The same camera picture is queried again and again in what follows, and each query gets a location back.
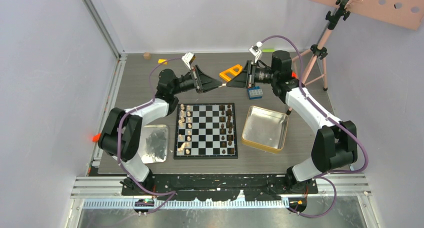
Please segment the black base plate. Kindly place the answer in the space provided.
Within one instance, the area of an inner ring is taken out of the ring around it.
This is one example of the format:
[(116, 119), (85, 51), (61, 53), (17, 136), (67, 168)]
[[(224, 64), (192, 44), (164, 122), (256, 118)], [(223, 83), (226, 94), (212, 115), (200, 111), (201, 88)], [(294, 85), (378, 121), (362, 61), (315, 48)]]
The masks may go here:
[(289, 184), (284, 174), (155, 174), (142, 184), (154, 192), (160, 201), (205, 202), (234, 201), (244, 196), (246, 201), (276, 201), (280, 195), (315, 195), (316, 183), (303, 181)]

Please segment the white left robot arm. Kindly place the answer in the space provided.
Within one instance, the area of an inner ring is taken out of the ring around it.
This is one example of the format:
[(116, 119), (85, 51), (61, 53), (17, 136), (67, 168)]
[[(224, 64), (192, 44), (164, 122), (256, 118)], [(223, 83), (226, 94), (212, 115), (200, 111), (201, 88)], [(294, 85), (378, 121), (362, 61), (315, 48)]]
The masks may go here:
[(148, 178), (151, 171), (138, 152), (142, 128), (172, 114), (179, 104), (177, 94), (190, 90), (202, 94), (223, 84), (193, 64), (195, 58), (192, 52), (180, 58), (188, 69), (184, 75), (177, 76), (172, 69), (163, 69), (150, 101), (133, 108), (111, 109), (100, 133), (98, 147), (118, 162), (135, 181), (134, 188), (141, 195), (148, 195), (154, 187), (153, 181)]

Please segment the small yellow block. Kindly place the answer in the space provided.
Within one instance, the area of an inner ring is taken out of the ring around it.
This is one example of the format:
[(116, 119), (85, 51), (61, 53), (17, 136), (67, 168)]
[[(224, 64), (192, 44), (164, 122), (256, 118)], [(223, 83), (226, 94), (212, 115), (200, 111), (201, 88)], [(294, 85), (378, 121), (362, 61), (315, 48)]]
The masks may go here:
[(162, 64), (162, 65), (167, 65), (168, 64), (168, 60), (167, 59), (159, 59), (157, 61), (158, 64)]

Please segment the silver tin lid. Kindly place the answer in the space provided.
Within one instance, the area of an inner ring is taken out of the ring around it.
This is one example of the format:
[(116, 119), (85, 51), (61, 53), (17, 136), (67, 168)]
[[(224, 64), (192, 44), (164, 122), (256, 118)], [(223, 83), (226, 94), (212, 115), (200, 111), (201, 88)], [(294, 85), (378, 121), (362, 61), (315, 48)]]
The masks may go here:
[(141, 129), (138, 154), (144, 164), (163, 163), (168, 156), (169, 128), (164, 124)]

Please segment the dark chess piece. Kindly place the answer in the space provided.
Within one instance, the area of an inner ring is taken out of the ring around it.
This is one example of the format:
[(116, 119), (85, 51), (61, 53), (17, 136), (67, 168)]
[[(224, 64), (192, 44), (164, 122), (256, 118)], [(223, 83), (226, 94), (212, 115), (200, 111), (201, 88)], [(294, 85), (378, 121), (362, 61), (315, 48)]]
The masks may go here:
[(226, 127), (227, 128), (231, 128), (232, 127), (232, 117), (231, 116), (228, 116), (227, 117)]

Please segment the orange block on rail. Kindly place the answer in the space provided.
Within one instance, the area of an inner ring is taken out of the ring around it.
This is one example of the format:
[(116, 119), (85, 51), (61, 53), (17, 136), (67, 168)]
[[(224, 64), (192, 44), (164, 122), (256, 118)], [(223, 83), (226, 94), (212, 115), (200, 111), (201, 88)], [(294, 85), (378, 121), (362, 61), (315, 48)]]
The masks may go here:
[(92, 142), (97, 143), (100, 139), (101, 134), (98, 133), (95, 136), (92, 137)]

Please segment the gold square metal tin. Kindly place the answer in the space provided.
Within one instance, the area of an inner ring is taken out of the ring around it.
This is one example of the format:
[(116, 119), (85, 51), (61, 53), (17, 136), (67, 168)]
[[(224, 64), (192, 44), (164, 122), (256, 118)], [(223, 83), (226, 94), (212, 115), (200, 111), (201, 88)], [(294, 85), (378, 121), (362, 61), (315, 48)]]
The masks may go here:
[(285, 145), (288, 121), (289, 116), (286, 113), (251, 106), (241, 134), (241, 143), (264, 152), (278, 154)]

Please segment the black and white chessboard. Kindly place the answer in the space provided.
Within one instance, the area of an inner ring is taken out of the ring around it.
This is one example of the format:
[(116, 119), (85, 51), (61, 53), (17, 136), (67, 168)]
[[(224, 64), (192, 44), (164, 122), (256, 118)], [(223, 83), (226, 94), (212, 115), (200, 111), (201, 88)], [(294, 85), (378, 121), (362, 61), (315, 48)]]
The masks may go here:
[[(176, 108), (175, 160), (237, 159), (235, 103), (188, 103)], [(227, 128), (231, 116), (231, 128)], [(183, 152), (177, 149), (186, 143)]]

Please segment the pink tripod stand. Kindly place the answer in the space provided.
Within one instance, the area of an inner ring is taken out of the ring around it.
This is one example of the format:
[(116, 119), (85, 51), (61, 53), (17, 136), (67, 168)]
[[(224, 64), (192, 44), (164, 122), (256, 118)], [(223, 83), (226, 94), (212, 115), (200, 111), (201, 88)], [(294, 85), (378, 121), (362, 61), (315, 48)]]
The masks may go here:
[[(326, 67), (326, 50), (324, 49), (325, 43), (327, 42), (330, 34), (331, 34), (331, 30), (328, 30), (328, 22), (325, 24), (324, 29), (322, 31), (322, 34), (319, 37), (319, 40), (317, 41), (316, 44), (313, 44), (311, 46), (311, 48), (305, 50), (304, 52), (302, 52), (300, 55), (297, 55), (295, 57), (292, 58), (292, 64), (294, 67), (295, 72), (298, 75), (298, 78), (301, 79), (302, 83), (305, 85), (311, 84), (315, 81), (318, 81), (319, 79), (323, 79), (323, 89), (324, 91), (327, 91), (328, 89), (328, 81), (327, 81), (327, 67)], [(305, 65), (299, 65), (299, 67), (297, 67), (297, 62), (301, 63), (301, 60), (306, 56), (306, 55), (311, 55), (309, 61), (307, 64)], [(322, 65), (323, 65), (323, 71), (321, 73), (320, 76), (318, 76), (317, 78), (314, 78), (313, 80), (307, 82), (307, 79), (314, 67), (314, 65), (317, 63), (317, 60), (321, 59), (322, 60)]]

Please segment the yellow triangle toy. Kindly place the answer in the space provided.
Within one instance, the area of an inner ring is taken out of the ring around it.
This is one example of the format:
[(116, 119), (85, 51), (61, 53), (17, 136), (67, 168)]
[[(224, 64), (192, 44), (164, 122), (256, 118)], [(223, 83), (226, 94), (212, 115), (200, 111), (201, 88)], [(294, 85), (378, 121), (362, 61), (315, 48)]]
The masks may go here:
[(219, 73), (219, 77), (224, 82), (229, 82), (243, 71), (243, 67), (240, 64), (236, 64)]

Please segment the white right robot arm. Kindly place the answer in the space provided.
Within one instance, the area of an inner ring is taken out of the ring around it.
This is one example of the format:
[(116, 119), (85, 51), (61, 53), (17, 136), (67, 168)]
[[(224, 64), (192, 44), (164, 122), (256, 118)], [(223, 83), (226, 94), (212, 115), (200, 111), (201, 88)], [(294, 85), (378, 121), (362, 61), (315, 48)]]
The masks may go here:
[(294, 75), (292, 59), (287, 51), (275, 51), (271, 65), (260, 66), (262, 45), (259, 41), (249, 49), (254, 60), (248, 60), (242, 72), (227, 82), (226, 86), (248, 89), (255, 83), (270, 84), (274, 95), (295, 110), (315, 132), (310, 157), (286, 171), (287, 190), (299, 193), (306, 181), (357, 161), (357, 129), (352, 121), (340, 120), (316, 102)]

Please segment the blue and grey lego block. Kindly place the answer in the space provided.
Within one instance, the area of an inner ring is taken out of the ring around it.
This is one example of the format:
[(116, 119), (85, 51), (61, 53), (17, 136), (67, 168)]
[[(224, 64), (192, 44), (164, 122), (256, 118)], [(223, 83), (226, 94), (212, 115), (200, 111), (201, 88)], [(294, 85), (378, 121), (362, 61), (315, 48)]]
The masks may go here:
[(261, 99), (263, 97), (263, 90), (259, 86), (248, 88), (247, 96), (249, 100)]

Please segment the green block at wall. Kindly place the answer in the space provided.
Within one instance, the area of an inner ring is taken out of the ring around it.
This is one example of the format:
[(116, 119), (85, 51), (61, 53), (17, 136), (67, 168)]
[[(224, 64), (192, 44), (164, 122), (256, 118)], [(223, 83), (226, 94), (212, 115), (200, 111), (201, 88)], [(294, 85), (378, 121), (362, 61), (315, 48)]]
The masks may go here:
[(273, 49), (273, 48), (267, 48), (267, 49), (262, 50), (263, 53), (273, 53), (274, 51), (275, 51), (275, 49)]

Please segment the pink perforated board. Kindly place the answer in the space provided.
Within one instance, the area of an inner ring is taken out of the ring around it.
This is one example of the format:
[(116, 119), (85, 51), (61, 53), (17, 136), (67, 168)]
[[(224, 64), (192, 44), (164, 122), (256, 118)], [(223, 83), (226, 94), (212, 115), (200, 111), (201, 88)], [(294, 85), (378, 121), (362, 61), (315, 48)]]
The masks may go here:
[[(337, 0), (310, 0), (336, 8)], [(369, 17), (410, 30), (424, 22), (424, 0), (350, 0), (351, 13)]]

